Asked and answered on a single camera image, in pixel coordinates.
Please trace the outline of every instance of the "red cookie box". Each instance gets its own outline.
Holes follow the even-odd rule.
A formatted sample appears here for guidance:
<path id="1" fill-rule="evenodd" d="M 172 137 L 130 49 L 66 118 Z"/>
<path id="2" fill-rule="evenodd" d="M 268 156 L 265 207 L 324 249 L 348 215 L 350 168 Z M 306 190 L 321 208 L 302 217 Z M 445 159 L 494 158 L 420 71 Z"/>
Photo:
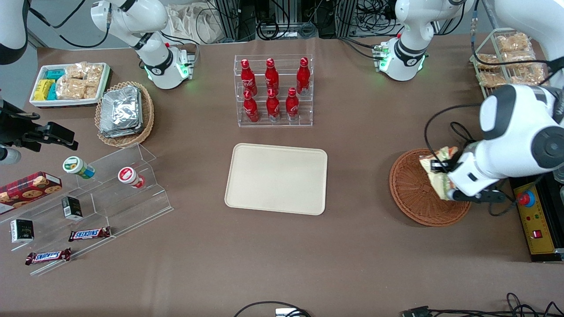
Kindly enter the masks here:
<path id="1" fill-rule="evenodd" d="M 60 178 L 38 171 L 0 187 L 0 214 L 19 208 L 63 188 Z"/>

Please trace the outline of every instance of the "yellow control panel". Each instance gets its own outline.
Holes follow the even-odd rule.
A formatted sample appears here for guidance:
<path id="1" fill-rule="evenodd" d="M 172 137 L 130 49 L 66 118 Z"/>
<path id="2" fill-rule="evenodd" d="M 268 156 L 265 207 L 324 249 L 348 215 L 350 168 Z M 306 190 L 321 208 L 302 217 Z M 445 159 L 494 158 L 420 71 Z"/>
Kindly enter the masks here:
<path id="1" fill-rule="evenodd" d="M 530 183 L 526 184 L 513 191 L 515 197 L 518 198 L 517 208 L 521 215 L 529 250 L 531 254 L 554 253 L 554 244 L 539 202 L 539 195 L 535 186 L 527 190 L 530 185 Z"/>

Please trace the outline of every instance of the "red coca-cola bottle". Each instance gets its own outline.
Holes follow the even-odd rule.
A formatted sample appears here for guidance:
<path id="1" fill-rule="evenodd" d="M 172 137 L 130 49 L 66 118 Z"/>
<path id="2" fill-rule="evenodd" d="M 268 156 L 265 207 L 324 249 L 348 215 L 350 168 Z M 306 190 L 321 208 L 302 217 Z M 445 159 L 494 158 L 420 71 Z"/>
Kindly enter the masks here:
<path id="1" fill-rule="evenodd" d="M 258 122 L 261 119 L 261 115 L 258 113 L 257 102 L 254 101 L 253 96 L 249 90 L 245 90 L 243 93 L 245 101 L 243 102 L 243 107 L 245 108 L 245 113 L 252 123 Z"/>
<path id="2" fill-rule="evenodd" d="M 267 90 L 268 99 L 266 99 L 266 110 L 268 111 L 268 119 L 272 122 L 280 120 L 280 102 L 276 97 L 274 89 Z"/>
<path id="3" fill-rule="evenodd" d="M 302 57 L 299 60 L 299 69 L 298 69 L 298 83 L 296 86 L 296 90 L 300 95 L 307 95 L 310 92 L 310 68 L 307 66 L 309 61 L 307 58 Z"/>
<path id="4" fill-rule="evenodd" d="M 241 71 L 241 81 L 243 81 L 243 86 L 245 90 L 251 92 L 252 96 L 257 95 L 257 82 L 254 79 L 254 73 L 249 67 L 249 61 L 246 59 L 241 60 L 241 66 L 243 70 Z"/>
<path id="5" fill-rule="evenodd" d="M 280 83 L 278 79 L 278 71 L 274 67 L 274 59 L 266 60 L 266 89 L 273 89 L 276 96 L 278 96 L 278 85 Z"/>
<path id="6" fill-rule="evenodd" d="M 296 88 L 288 89 L 288 97 L 286 98 L 286 115 L 289 121 L 297 121 L 299 100 L 296 97 Z"/>

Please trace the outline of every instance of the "yogurt cup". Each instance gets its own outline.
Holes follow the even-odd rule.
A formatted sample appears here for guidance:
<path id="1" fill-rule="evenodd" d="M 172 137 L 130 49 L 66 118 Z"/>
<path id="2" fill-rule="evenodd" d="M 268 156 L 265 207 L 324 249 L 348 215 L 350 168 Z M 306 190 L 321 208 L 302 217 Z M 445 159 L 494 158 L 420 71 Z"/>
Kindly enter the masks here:
<path id="1" fill-rule="evenodd" d="M 129 166 L 122 168 L 117 173 L 117 178 L 120 182 L 130 185 L 133 188 L 141 188 L 145 184 L 145 177 L 138 175 L 137 172 Z"/>
<path id="2" fill-rule="evenodd" d="M 84 160 L 78 156 L 71 156 L 67 158 L 63 162 L 63 170 L 69 174 L 76 174 L 83 179 L 89 179 L 94 176 L 94 173 L 96 173 L 94 167 L 85 163 Z"/>

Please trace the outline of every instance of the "red button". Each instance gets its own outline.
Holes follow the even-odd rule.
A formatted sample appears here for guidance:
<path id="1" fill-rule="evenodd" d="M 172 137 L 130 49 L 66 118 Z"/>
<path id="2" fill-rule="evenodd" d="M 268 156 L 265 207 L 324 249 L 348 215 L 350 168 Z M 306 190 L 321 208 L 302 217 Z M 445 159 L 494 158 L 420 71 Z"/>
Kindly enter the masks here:
<path id="1" fill-rule="evenodd" d="M 527 193 L 522 193 L 519 195 L 519 199 L 517 202 L 519 203 L 519 205 L 525 206 L 531 202 L 531 197 Z"/>

